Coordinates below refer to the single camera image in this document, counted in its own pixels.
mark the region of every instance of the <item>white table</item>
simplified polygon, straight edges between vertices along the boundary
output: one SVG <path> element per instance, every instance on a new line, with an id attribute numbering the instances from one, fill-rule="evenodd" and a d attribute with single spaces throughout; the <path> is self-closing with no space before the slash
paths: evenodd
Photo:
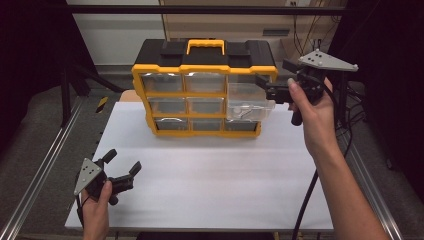
<path id="1" fill-rule="evenodd" d="M 110 226 L 134 231 L 284 231 L 296 218 L 315 171 L 292 126 L 287 105 L 278 105 L 257 138 L 156 137 L 142 103 L 116 103 L 95 160 L 110 149 L 118 155 L 105 167 L 110 177 L 142 170 L 134 189 L 109 207 Z M 81 229 L 74 204 L 67 228 Z M 333 226 L 318 181 L 301 229 Z"/>

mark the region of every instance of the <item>yellow organizer frame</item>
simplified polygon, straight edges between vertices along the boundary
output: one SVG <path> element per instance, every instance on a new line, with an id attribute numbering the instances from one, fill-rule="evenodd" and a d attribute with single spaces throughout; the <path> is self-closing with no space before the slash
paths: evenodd
<path id="1" fill-rule="evenodd" d="M 224 54 L 224 41 L 222 40 L 189 40 L 187 54 L 190 47 L 222 47 Z M 179 92 L 154 92 L 146 91 L 143 84 L 142 74 L 180 74 L 182 80 L 182 91 Z M 186 91 L 185 75 L 189 73 L 219 73 L 225 75 L 224 92 L 188 92 Z M 233 74 L 238 75 L 269 75 L 271 81 L 275 81 L 278 75 L 278 70 L 275 66 L 251 66 L 249 68 L 231 68 L 228 65 L 180 65 L 179 67 L 161 67 L 156 64 L 135 64 L 132 68 L 134 77 L 133 85 L 137 95 L 141 98 L 146 110 L 146 122 L 152 133 L 157 136 L 174 136 L 174 137 L 191 137 L 191 136 L 220 136 L 220 137 L 257 137 L 261 132 L 261 122 L 256 123 L 255 131 L 226 131 L 224 128 L 224 120 L 226 119 L 226 101 L 227 101 L 227 86 L 228 76 Z M 205 114 L 205 113 L 189 113 L 188 101 L 185 101 L 185 113 L 153 113 L 149 97 L 160 98 L 223 98 L 223 113 L 221 114 Z M 158 130 L 155 118 L 186 118 L 188 130 Z M 197 131 L 192 129 L 191 120 L 193 118 L 219 118 L 222 119 L 219 131 Z"/>

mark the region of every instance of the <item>metal plate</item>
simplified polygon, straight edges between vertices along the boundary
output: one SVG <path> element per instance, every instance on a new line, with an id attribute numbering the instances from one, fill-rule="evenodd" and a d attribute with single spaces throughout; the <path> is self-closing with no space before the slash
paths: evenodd
<path id="1" fill-rule="evenodd" d="M 349 71 L 356 72 L 359 67 L 356 64 L 350 64 L 321 52 L 316 49 L 313 52 L 306 54 L 299 58 L 299 62 L 318 69 L 336 70 L 336 71 Z"/>
<path id="2" fill-rule="evenodd" d="M 90 159 L 85 158 L 75 186 L 74 195 L 78 195 L 88 184 L 93 181 L 103 170 Z"/>

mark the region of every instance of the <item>yellow handle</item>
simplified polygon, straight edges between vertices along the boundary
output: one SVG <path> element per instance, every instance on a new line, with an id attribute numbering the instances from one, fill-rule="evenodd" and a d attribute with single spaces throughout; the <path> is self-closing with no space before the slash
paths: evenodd
<path id="1" fill-rule="evenodd" d="M 190 53 L 191 47 L 220 47 L 222 55 L 224 55 L 224 43 L 224 40 L 188 40 L 187 55 Z"/>

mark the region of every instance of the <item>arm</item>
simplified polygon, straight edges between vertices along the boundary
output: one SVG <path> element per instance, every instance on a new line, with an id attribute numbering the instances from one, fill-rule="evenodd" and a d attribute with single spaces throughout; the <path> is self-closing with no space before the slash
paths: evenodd
<path id="1" fill-rule="evenodd" d="M 332 89 L 328 79 L 325 84 Z M 289 90 L 294 110 L 302 113 L 305 144 L 317 167 L 336 238 L 388 239 L 339 149 L 330 97 L 324 92 L 312 105 L 293 80 L 289 80 Z"/>
<path id="2" fill-rule="evenodd" d="M 112 183 L 106 181 L 103 185 L 99 201 L 89 198 L 84 189 L 81 193 L 84 216 L 84 240 L 103 240 L 109 231 L 108 201 L 112 194 Z"/>

